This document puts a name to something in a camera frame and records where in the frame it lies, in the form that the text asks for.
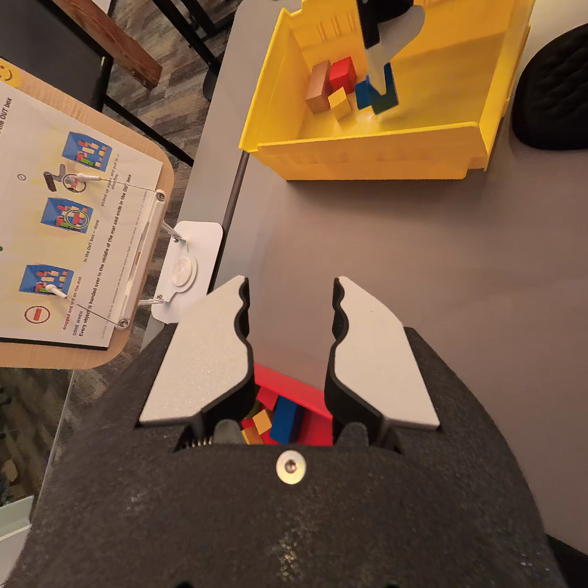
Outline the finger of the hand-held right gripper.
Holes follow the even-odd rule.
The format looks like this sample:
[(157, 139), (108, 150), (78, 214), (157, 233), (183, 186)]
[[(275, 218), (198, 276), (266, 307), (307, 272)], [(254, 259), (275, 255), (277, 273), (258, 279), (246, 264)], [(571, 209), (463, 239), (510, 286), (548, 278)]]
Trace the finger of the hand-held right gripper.
[(368, 77), (371, 86), (378, 94), (386, 94), (385, 65), (390, 63), (392, 58), (392, 47), (390, 45), (373, 45), (365, 49), (368, 65)]

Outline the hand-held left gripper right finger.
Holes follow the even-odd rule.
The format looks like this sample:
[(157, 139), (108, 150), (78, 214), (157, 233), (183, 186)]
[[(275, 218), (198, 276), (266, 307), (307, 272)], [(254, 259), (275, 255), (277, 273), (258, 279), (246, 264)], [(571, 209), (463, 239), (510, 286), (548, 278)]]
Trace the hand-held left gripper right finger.
[(334, 343), (325, 379), (325, 404), (334, 439), (360, 423), (369, 442), (390, 428), (438, 430), (440, 420), (401, 320), (345, 276), (334, 280)]

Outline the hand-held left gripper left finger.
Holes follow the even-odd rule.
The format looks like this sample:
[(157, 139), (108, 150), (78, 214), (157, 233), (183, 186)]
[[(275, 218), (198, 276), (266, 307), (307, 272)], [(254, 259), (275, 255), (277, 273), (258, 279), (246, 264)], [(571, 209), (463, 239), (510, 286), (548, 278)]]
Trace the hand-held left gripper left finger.
[(187, 425), (217, 437), (254, 407), (249, 280), (238, 275), (187, 308), (139, 416), (144, 427)]

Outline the blue wooden cylinder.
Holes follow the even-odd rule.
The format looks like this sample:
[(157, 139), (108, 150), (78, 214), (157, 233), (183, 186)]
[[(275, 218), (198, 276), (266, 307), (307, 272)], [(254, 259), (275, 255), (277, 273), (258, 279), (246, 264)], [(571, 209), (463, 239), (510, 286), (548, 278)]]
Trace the blue wooden cylinder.
[(383, 114), (399, 106), (398, 93), (394, 83), (392, 65), (387, 62), (384, 66), (386, 92), (380, 94), (371, 84), (370, 77), (355, 85), (357, 108), (363, 110), (371, 107), (375, 115)]

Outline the red plastic bin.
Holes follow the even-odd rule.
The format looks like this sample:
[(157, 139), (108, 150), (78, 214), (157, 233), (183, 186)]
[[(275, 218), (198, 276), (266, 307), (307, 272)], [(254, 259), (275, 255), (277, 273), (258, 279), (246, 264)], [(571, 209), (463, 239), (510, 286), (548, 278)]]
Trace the red plastic bin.
[[(324, 393), (310, 385), (290, 378), (260, 364), (254, 365), (256, 399), (254, 407), (241, 420), (241, 430), (254, 426), (253, 417), (261, 409), (275, 411), (279, 396), (290, 399), (305, 408), (305, 416), (298, 437), (298, 445), (332, 446), (333, 417), (327, 410)], [(283, 445), (269, 438), (269, 433), (262, 436), (265, 445)]]

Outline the yellow plastic bin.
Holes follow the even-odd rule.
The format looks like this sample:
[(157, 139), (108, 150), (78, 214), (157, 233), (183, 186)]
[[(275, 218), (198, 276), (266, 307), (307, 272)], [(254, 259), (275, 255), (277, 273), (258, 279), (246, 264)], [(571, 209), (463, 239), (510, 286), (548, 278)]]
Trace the yellow plastic bin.
[(401, 26), (391, 57), (399, 105), (375, 114), (313, 114), (312, 68), (368, 63), (355, 1), (282, 8), (256, 85), (240, 148), (284, 180), (463, 179), (486, 169), (530, 31), (534, 1), (415, 1), (423, 16)]

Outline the red wooden cube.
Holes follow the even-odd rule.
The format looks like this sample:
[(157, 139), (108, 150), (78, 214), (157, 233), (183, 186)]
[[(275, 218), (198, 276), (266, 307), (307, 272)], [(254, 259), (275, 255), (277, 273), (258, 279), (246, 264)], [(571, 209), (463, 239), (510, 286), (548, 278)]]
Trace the red wooden cube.
[(343, 89), (349, 95), (355, 92), (357, 73), (351, 56), (347, 56), (332, 64), (329, 74), (331, 94)]

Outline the natural wooden block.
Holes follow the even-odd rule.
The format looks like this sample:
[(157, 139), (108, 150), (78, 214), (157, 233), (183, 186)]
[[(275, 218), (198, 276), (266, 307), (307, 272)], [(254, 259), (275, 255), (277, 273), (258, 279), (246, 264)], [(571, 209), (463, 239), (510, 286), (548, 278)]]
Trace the natural wooden block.
[(313, 114), (320, 114), (330, 109), (329, 96), (332, 93), (329, 60), (313, 66), (306, 93), (306, 104)]

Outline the blue rectangular wooden block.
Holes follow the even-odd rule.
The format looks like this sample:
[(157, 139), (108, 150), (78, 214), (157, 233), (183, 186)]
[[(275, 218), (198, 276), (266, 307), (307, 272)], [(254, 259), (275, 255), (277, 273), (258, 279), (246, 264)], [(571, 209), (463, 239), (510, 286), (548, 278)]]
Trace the blue rectangular wooden block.
[(269, 438), (279, 444), (297, 443), (305, 416), (305, 408), (279, 396), (273, 415)]

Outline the white paper holder bar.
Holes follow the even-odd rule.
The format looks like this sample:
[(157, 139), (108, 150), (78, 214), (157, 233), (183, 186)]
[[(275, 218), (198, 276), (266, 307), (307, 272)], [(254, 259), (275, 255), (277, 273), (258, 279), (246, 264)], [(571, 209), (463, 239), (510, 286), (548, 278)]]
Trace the white paper holder bar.
[(133, 261), (129, 279), (126, 285), (119, 321), (115, 326), (117, 331), (126, 330), (132, 323), (136, 308), (141, 299), (149, 264), (159, 238), (165, 216), (168, 197), (162, 189), (154, 192), (155, 200), (148, 216), (148, 221), (139, 239), (135, 259)]

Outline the black mesh pad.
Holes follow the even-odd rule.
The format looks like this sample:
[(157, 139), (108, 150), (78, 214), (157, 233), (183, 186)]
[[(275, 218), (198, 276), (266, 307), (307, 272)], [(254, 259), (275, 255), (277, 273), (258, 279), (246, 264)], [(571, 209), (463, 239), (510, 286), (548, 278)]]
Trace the black mesh pad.
[(587, 24), (551, 40), (529, 61), (516, 88), (511, 126), (531, 148), (587, 149)]

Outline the black framed panel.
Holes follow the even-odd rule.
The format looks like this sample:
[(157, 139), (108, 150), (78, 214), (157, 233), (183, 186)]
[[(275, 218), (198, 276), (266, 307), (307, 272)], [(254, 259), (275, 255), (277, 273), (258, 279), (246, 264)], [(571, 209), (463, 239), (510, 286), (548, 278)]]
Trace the black framed panel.
[(102, 110), (112, 60), (53, 1), (1, 1), (1, 58)]

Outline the clear stand bracket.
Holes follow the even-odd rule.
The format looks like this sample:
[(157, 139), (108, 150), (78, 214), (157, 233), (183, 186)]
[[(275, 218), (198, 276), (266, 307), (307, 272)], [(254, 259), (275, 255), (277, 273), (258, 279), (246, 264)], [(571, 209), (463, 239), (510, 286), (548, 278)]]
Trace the clear stand bracket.
[(196, 243), (196, 223), (188, 222), (185, 233), (180, 233), (165, 222), (162, 224), (162, 229), (171, 237), (172, 249), (166, 254), (160, 274), (159, 293), (154, 298), (140, 300), (139, 307), (169, 305), (175, 295), (187, 291), (196, 280), (198, 261), (195, 254), (190, 251)]

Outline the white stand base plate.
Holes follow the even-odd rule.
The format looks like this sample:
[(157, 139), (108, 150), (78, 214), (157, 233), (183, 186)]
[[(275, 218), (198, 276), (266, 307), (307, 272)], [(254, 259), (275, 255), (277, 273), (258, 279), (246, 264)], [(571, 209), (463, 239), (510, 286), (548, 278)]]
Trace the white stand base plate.
[[(185, 226), (190, 221), (182, 221), (176, 225), (180, 233), (187, 232)], [(175, 295), (171, 304), (151, 305), (151, 314), (153, 318), (161, 323), (177, 323), (182, 313), (193, 303), (204, 298), (209, 290), (212, 273), (217, 261), (217, 255), (224, 235), (222, 226), (213, 222), (194, 222), (196, 223), (196, 243), (190, 251), (195, 254), (198, 261), (198, 272), (195, 282), (185, 292)], [(166, 254), (171, 251), (170, 243)], [(159, 293), (158, 284), (155, 294)]]

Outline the black metal frame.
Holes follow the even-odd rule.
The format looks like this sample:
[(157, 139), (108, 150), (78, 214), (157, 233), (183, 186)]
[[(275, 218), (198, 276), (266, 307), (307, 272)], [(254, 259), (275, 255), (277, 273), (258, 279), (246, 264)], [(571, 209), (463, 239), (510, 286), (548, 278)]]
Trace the black metal frame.
[(104, 57), (99, 110), (193, 166), (239, 4), (114, 1), (115, 23), (156, 57), (162, 73), (155, 89), (148, 90), (112, 57)]

